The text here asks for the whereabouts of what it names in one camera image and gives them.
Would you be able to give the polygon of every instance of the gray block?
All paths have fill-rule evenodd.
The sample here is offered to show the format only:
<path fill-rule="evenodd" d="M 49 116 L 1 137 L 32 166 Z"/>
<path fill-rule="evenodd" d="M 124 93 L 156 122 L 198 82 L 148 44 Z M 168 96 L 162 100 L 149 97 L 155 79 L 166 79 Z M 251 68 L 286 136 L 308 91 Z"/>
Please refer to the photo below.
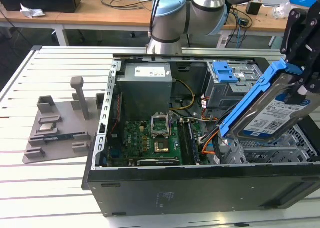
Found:
<path fill-rule="evenodd" d="M 81 109 L 81 105 L 80 105 L 79 100 L 71 100 L 70 102 L 71 102 L 73 110 L 80 110 Z"/>
<path fill-rule="evenodd" d="M 91 139 L 90 135 L 88 134 L 88 132 L 86 132 L 85 134 L 76 134 L 73 136 L 75 140 L 87 140 L 87 139 Z"/>
<path fill-rule="evenodd" d="M 60 115 L 50 115 L 50 116 L 42 116 L 38 119 L 39 124 L 46 124 L 46 123 L 57 123 L 61 122 L 61 116 Z"/>
<path fill-rule="evenodd" d="M 29 140 L 28 144 L 30 145 L 30 148 L 31 148 L 33 146 L 45 145 L 46 142 L 43 138 L 39 137 L 39 139 L 36 139 L 36 140 Z"/>
<path fill-rule="evenodd" d="M 89 149 L 88 143 L 86 141 L 83 142 L 75 142 L 72 143 L 72 149 L 75 153 L 77 152 L 84 152 L 87 151 Z"/>
<path fill-rule="evenodd" d="M 72 93 L 73 100 L 79 100 L 79 96 L 77 93 Z"/>
<path fill-rule="evenodd" d="M 55 105 L 55 102 L 51 95 L 40 96 L 37 103 L 37 106 L 41 113 L 53 112 L 52 106 L 54 105 Z"/>
<path fill-rule="evenodd" d="M 45 152 L 41 147 L 34 147 L 34 148 L 27 149 L 24 155 L 28 159 L 39 158 L 39 157 L 42 158 L 45 156 Z"/>

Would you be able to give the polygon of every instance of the green circuit board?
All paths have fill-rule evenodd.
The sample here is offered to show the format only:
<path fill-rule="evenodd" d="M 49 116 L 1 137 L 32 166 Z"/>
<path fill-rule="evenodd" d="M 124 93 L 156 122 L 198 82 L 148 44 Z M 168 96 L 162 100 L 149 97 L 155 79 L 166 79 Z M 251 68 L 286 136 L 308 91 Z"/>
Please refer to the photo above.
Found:
<path fill-rule="evenodd" d="M 157 122 L 154 130 L 164 130 L 166 124 Z M 193 136 L 197 140 L 202 135 L 200 124 L 192 124 Z M 178 122 L 171 121 L 171 135 L 164 137 L 162 135 L 152 136 L 151 121 L 127 121 L 124 126 L 123 147 L 118 160 L 129 159 L 175 159 L 183 165 Z"/>

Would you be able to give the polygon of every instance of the white paper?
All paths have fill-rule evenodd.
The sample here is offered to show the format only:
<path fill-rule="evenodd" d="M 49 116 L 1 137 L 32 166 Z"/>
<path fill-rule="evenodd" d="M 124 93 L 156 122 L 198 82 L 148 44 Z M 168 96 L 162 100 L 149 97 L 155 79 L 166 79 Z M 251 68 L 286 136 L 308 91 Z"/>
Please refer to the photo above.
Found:
<path fill-rule="evenodd" d="M 20 12 L 25 15 L 26 17 L 29 17 L 32 19 L 32 17 L 39 17 L 39 16 L 43 16 L 43 15 L 46 15 L 42 9 L 30 9 L 30 8 L 27 8 L 25 6 L 23 6 L 22 4 L 21 5 L 21 10 Z"/>
<path fill-rule="evenodd" d="M 138 66 L 134 69 L 136 77 L 165 77 L 166 70 L 159 66 Z"/>

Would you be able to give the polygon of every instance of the hard drive label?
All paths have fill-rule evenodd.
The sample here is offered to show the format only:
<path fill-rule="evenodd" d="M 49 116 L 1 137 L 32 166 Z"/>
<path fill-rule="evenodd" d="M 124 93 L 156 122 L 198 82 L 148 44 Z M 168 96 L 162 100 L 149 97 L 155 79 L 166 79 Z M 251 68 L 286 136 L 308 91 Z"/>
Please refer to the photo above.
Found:
<path fill-rule="evenodd" d="M 273 99 L 244 129 L 246 135 L 270 136 L 290 120 L 293 112 L 305 108 L 310 100 L 291 105 L 285 104 L 286 94 L 280 94 Z"/>

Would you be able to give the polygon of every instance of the hard drive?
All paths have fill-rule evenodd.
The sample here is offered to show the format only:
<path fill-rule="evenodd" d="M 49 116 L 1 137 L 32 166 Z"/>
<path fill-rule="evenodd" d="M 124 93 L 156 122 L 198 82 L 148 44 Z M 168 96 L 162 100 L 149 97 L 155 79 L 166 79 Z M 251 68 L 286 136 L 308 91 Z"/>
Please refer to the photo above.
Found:
<path fill-rule="evenodd" d="M 299 104 L 286 104 L 285 100 L 297 80 L 297 74 L 278 70 L 265 83 L 269 83 L 269 87 L 263 88 L 266 73 L 268 74 L 268 70 L 223 121 L 220 126 L 223 136 L 273 142 L 320 105 L 319 95 L 311 92 L 307 92 L 305 99 Z"/>

